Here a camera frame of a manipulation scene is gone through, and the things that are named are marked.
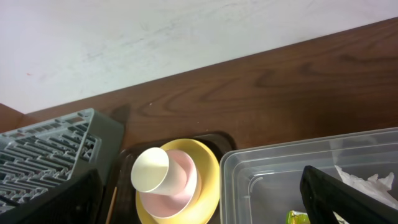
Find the yellow green snack wrapper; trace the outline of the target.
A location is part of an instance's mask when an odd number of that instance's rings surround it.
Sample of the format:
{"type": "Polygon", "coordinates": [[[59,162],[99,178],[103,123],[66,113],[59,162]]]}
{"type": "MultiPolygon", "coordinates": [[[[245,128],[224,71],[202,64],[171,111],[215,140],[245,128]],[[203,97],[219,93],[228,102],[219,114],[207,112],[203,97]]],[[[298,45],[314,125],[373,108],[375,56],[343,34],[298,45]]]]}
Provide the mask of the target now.
{"type": "Polygon", "coordinates": [[[285,220],[286,224],[310,224],[307,213],[291,210],[288,212],[285,220]]]}

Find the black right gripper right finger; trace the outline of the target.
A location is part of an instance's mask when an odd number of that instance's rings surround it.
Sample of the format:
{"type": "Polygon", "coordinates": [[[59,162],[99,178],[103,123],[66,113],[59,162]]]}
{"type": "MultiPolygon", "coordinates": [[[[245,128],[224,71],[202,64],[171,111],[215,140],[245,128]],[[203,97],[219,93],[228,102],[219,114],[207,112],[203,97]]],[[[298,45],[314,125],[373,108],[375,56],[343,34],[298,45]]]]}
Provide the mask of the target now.
{"type": "Polygon", "coordinates": [[[397,210],[305,166],[300,181],[302,201],[311,224],[337,224],[338,214],[349,224],[397,224],[397,210]]]}

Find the wooden chopstick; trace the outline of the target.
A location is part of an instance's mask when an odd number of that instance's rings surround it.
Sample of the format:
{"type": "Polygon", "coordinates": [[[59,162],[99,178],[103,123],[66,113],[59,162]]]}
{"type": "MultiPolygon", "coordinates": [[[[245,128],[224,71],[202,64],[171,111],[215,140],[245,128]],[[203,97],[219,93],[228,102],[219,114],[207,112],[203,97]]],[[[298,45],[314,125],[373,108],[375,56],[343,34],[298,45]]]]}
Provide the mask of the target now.
{"type": "Polygon", "coordinates": [[[117,191],[118,191],[118,188],[115,187],[114,191],[113,191],[113,196],[112,196],[112,199],[111,199],[111,203],[109,205],[109,210],[108,210],[108,214],[107,214],[107,217],[106,217],[105,224],[110,224],[110,222],[111,222],[111,217],[112,217],[113,210],[114,210],[114,204],[116,202],[116,197],[117,197],[117,191]]]}

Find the dark brown serving tray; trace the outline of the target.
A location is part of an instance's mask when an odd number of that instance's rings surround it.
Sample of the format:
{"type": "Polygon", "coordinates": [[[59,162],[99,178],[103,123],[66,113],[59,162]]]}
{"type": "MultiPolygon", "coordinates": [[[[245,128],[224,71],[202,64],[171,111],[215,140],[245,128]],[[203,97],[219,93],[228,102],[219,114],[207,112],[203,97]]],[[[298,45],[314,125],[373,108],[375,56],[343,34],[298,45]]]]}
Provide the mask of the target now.
{"type": "MultiPolygon", "coordinates": [[[[188,136],[202,142],[210,148],[216,158],[220,161],[223,155],[236,149],[234,139],[226,132],[213,131],[188,136]]],[[[140,223],[136,210],[136,190],[130,181],[130,171],[138,155],[150,147],[161,146],[169,141],[159,139],[151,142],[143,142],[124,148],[113,162],[108,183],[104,188],[103,200],[96,223],[105,224],[109,205],[113,196],[114,188],[117,187],[117,197],[110,223],[140,223]]]]}

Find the grey plastic dishwasher rack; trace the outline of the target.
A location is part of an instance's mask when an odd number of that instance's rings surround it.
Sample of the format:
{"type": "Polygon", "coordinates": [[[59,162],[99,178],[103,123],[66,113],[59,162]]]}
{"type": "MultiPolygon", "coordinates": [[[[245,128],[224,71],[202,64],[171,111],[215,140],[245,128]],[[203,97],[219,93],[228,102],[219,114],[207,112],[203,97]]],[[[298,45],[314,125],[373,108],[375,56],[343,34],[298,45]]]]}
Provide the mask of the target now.
{"type": "Polygon", "coordinates": [[[81,110],[1,134],[1,196],[26,203],[90,169],[106,184],[124,126],[81,110]]]}

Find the yellow plate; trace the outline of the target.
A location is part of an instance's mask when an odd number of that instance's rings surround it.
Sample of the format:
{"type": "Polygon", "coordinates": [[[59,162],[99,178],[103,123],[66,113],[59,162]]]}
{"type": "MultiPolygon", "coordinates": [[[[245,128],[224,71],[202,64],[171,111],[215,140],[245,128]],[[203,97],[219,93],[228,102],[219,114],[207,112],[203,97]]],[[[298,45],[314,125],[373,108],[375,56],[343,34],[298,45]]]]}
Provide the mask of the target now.
{"type": "Polygon", "coordinates": [[[166,151],[181,149],[193,157],[198,166],[200,177],[203,178],[202,190],[192,208],[186,209],[175,218],[153,218],[142,205],[143,199],[136,194],[136,209],[142,224],[206,224],[210,221],[220,199],[220,165],[208,146],[194,139],[176,139],[160,147],[166,151]]]}

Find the pink bowl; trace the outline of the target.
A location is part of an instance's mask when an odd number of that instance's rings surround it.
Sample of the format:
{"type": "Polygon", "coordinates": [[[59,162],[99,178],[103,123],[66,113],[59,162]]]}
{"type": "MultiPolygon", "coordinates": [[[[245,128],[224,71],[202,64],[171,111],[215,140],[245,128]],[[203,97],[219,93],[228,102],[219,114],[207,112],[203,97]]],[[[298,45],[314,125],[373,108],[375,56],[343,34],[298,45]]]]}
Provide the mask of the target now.
{"type": "Polygon", "coordinates": [[[200,190],[201,177],[197,171],[193,159],[186,153],[178,149],[166,151],[166,153],[184,169],[187,175],[185,188],[176,195],[159,195],[139,192],[143,199],[142,205],[152,217],[166,219],[171,218],[197,200],[196,191],[200,190]]]}

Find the white paper napkin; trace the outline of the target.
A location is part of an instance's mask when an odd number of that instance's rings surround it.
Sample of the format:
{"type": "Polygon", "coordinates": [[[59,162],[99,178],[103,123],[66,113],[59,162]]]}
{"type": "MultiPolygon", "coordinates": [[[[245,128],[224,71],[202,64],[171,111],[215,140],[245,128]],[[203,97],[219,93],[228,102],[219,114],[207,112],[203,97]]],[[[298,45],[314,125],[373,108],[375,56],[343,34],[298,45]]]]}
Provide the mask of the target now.
{"type": "Polygon", "coordinates": [[[393,172],[390,172],[385,178],[379,178],[378,174],[374,174],[364,180],[344,172],[339,166],[335,166],[335,168],[343,183],[397,210],[397,200],[389,194],[395,177],[393,172]]]}

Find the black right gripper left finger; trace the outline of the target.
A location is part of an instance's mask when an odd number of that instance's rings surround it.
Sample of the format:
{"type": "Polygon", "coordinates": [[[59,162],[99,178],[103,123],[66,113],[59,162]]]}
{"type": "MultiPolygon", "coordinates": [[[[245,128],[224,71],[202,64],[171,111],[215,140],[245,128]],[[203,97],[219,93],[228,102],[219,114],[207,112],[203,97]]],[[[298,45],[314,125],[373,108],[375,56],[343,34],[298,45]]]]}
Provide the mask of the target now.
{"type": "Polygon", "coordinates": [[[100,175],[90,169],[1,214],[1,224],[95,223],[102,196],[100,175]]]}

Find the clear plastic bin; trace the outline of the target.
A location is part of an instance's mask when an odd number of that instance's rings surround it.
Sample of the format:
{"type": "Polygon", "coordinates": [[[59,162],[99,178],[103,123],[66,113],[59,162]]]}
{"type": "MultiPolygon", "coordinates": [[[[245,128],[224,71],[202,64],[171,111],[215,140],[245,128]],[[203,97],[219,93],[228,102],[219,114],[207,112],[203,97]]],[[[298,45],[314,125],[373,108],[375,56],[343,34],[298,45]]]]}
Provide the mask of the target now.
{"type": "Polygon", "coordinates": [[[221,159],[222,223],[285,223],[304,212],[300,179],[305,166],[339,178],[336,166],[356,177],[397,173],[397,128],[287,142],[231,151],[221,159]]]}

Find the white cup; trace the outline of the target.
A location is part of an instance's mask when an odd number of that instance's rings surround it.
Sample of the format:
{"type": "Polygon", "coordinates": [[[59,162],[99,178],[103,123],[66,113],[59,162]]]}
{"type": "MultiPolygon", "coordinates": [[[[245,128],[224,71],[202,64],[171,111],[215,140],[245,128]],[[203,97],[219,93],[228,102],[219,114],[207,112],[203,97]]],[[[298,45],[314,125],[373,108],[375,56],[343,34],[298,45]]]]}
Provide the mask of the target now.
{"type": "Polygon", "coordinates": [[[141,153],[134,162],[131,182],[139,192],[171,196],[185,188],[187,175],[165,150],[152,147],[141,153]]]}

